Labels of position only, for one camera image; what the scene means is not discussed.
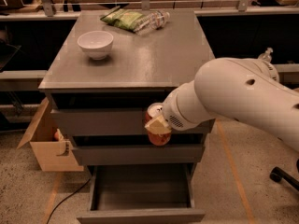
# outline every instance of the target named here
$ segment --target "bowl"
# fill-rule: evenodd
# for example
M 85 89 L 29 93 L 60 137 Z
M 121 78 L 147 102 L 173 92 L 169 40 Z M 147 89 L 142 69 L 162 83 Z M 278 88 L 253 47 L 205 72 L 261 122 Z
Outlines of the bowl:
M 102 60 L 111 52 L 113 35 L 104 31 L 92 31 L 78 38 L 81 50 L 94 60 Z

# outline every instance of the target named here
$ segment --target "chair leg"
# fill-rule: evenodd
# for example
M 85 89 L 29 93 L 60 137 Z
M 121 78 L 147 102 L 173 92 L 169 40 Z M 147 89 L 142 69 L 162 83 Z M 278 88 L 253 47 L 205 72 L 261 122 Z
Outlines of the chair leg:
M 275 182 L 280 182 L 281 179 L 285 179 L 288 183 L 290 183 L 294 188 L 299 190 L 299 182 L 293 178 L 291 175 L 288 175 L 286 172 L 284 172 L 282 169 L 275 167 L 271 174 L 270 178 Z

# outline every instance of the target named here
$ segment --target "chair wheel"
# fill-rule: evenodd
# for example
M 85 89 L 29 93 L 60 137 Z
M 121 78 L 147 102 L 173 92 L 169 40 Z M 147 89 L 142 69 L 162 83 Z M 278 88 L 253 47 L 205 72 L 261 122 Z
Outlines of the chair wheel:
M 275 170 L 272 170 L 270 178 L 277 183 L 280 182 L 282 179 L 282 177 L 279 174 L 275 173 Z

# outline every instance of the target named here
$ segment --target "cardboard box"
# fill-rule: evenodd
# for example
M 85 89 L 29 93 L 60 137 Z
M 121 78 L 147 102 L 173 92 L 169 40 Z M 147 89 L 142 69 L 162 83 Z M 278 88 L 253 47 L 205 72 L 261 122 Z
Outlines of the cardboard box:
M 57 125 L 50 116 L 51 107 L 45 98 L 37 109 L 17 148 L 30 144 L 42 171 L 83 171 L 68 140 L 54 141 Z

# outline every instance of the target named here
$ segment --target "black chair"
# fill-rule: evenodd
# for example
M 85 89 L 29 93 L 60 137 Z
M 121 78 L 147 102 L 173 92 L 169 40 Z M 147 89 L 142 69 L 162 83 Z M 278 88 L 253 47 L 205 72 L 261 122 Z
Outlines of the black chair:
M 299 172 L 299 160 L 297 160 L 297 169 Z M 299 181 L 293 178 L 291 175 L 288 175 L 281 168 L 275 167 L 270 174 L 270 178 L 275 182 L 280 182 L 281 179 L 283 178 L 288 183 L 290 183 L 294 188 L 299 190 Z

